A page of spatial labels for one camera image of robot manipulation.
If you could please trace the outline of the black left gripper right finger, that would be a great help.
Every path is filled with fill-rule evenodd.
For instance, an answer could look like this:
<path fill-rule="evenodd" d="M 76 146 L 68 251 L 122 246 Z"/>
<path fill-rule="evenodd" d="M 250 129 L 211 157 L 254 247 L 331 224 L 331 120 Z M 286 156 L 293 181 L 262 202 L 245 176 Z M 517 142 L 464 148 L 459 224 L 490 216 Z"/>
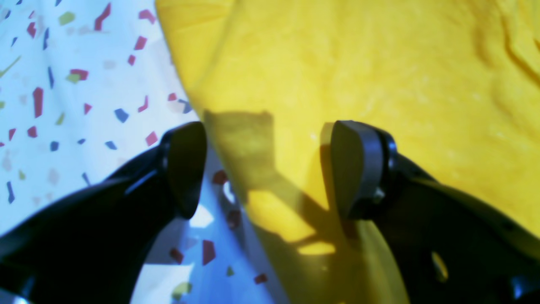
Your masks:
<path fill-rule="evenodd" d="M 412 304 L 538 304 L 539 239 L 401 155 L 386 131 L 336 121 L 330 137 L 341 217 L 372 221 Z"/>

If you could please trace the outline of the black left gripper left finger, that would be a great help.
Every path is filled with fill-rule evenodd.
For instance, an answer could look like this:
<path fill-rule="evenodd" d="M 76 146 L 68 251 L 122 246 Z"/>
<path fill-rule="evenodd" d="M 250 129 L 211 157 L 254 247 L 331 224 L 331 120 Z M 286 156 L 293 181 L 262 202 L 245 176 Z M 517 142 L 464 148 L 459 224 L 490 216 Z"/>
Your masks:
<path fill-rule="evenodd" d="M 160 231 L 193 217 L 208 141 L 200 122 L 1 237 L 1 289 L 33 304 L 127 304 Z"/>

